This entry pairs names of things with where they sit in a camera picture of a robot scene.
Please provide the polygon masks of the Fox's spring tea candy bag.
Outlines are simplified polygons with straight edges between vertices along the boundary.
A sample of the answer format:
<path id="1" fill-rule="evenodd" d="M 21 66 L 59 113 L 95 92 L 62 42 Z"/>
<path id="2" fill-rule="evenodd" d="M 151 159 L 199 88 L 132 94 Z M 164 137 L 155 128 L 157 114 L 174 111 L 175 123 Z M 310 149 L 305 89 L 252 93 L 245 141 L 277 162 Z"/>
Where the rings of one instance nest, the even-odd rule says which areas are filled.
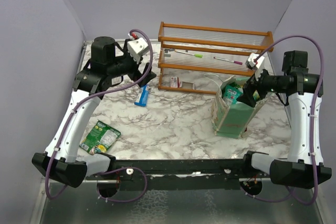
<path id="1" fill-rule="evenodd" d="M 257 90 L 253 93 L 253 98 L 254 98 L 254 100 L 256 102 L 259 101 L 259 100 L 261 100 L 261 97 L 260 97 L 260 95 L 259 95 L 259 93 L 258 93 Z"/>

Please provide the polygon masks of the teal snack bag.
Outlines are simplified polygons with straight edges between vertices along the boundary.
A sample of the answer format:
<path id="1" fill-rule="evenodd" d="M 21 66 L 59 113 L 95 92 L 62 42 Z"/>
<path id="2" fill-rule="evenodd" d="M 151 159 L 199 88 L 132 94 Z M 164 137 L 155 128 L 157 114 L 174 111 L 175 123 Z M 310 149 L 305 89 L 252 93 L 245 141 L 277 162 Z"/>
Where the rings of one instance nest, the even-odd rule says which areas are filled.
<path id="1" fill-rule="evenodd" d="M 242 92 L 239 89 L 236 88 L 230 88 L 226 87 L 225 92 L 223 94 L 223 100 L 224 102 L 230 106 L 232 104 L 237 103 L 237 99 L 242 95 Z"/>

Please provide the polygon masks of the green Fox's candy bag back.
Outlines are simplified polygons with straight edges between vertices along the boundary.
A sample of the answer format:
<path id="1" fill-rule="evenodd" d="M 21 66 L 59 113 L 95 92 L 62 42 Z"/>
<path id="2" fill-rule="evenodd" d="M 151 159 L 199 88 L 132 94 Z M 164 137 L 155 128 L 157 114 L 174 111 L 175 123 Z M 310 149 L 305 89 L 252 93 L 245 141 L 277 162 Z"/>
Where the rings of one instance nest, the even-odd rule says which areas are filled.
<path id="1" fill-rule="evenodd" d="M 224 95 L 226 96 L 240 96 L 243 93 L 243 89 L 240 85 L 235 82 L 227 84 L 225 86 Z"/>

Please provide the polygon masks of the green beige paper bag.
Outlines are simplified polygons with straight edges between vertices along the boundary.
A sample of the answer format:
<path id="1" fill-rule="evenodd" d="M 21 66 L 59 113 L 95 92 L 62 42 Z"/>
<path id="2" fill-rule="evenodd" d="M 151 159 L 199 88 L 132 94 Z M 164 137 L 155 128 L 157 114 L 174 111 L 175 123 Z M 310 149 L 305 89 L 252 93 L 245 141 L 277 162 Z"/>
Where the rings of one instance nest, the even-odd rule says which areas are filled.
<path id="1" fill-rule="evenodd" d="M 230 106 L 224 102 L 223 94 L 227 84 L 235 82 L 243 87 L 247 80 L 247 77 L 231 76 L 218 85 L 211 108 L 211 122 L 215 135 L 230 138 L 242 137 L 252 118 L 266 103 L 267 98 L 264 98 L 257 101 L 256 106 L 252 108 L 241 102 Z"/>

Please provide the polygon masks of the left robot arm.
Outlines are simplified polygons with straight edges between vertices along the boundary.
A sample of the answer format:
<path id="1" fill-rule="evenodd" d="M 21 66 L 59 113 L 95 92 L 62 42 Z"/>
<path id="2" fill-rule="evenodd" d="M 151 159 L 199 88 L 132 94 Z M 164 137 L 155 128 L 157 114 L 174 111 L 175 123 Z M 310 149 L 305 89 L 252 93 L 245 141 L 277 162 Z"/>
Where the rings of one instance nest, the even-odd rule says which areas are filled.
<path id="1" fill-rule="evenodd" d="M 94 154 L 94 156 L 89 156 L 91 158 L 88 160 L 77 161 L 77 152 L 79 147 L 79 142 L 83 135 L 83 132 L 86 128 L 86 125 L 91 118 L 96 107 L 99 105 L 101 99 L 99 98 L 102 95 L 107 93 L 113 93 L 128 89 L 140 81 L 144 80 L 147 75 L 149 75 L 150 69 L 153 61 L 153 48 L 148 36 L 144 33 L 140 33 L 140 30 L 132 30 L 130 33 L 137 32 L 142 34 L 143 37 L 127 41 L 127 44 L 124 46 L 124 49 L 127 47 L 132 48 L 130 43 L 134 42 L 136 46 L 143 46 L 148 48 L 150 52 L 150 61 L 147 70 L 142 74 L 142 77 L 134 83 L 131 83 L 127 86 L 122 86 L 118 89 L 104 91 L 95 93 L 93 95 L 88 95 L 89 93 L 84 91 L 76 91 L 72 94 L 72 102 L 69 103 L 68 110 L 65 114 L 65 117 L 58 129 L 54 139 L 50 142 L 49 146 L 45 153 L 35 153 L 32 159 L 32 163 L 39 168 L 39 171 L 45 175 L 45 193 L 48 198 L 54 199 L 57 196 L 50 196 L 49 192 L 49 180 L 50 174 L 51 179 L 62 183 L 63 188 L 57 194 L 67 188 L 67 186 L 77 188 L 84 181 L 86 177 L 93 175 L 101 175 L 104 179 L 112 178 L 115 173 L 120 173 L 124 170 L 133 170 L 133 174 L 142 175 L 144 179 L 144 191 L 148 186 L 148 178 L 144 170 L 138 167 L 121 167 L 116 169 L 114 165 L 117 161 L 115 157 L 109 156 L 106 153 Z M 242 159 L 196 159 L 200 164 L 196 166 L 195 171 L 187 172 L 182 170 L 182 174 L 193 174 L 195 172 L 200 172 L 200 174 L 224 174 L 228 175 L 227 171 L 234 172 L 234 168 L 241 170 L 243 167 Z M 198 169 L 200 165 L 205 165 L 205 170 Z"/>

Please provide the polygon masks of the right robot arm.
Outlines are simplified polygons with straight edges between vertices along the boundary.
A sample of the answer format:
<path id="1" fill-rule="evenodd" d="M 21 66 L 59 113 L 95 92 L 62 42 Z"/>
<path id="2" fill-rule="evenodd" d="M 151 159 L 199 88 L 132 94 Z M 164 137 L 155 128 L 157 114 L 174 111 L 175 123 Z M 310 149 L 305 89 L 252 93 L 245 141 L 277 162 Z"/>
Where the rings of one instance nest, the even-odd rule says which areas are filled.
<path id="1" fill-rule="evenodd" d="M 285 105 L 290 109 L 290 150 L 284 160 L 249 151 L 244 155 L 241 171 L 246 177 L 254 177 L 261 171 L 274 184 L 311 189 L 315 181 L 320 184 L 332 176 L 332 170 L 323 164 L 319 145 L 318 116 L 323 94 L 323 87 L 318 86 L 320 76 L 308 72 L 305 51 L 285 52 L 282 76 L 271 76 L 264 68 L 264 61 L 263 56 L 250 54 L 246 66 L 254 74 L 244 84 L 243 94 L 237 100 L 255 107 L 255 92 L 261 99 L 269 92 L 285 94 Z"/>

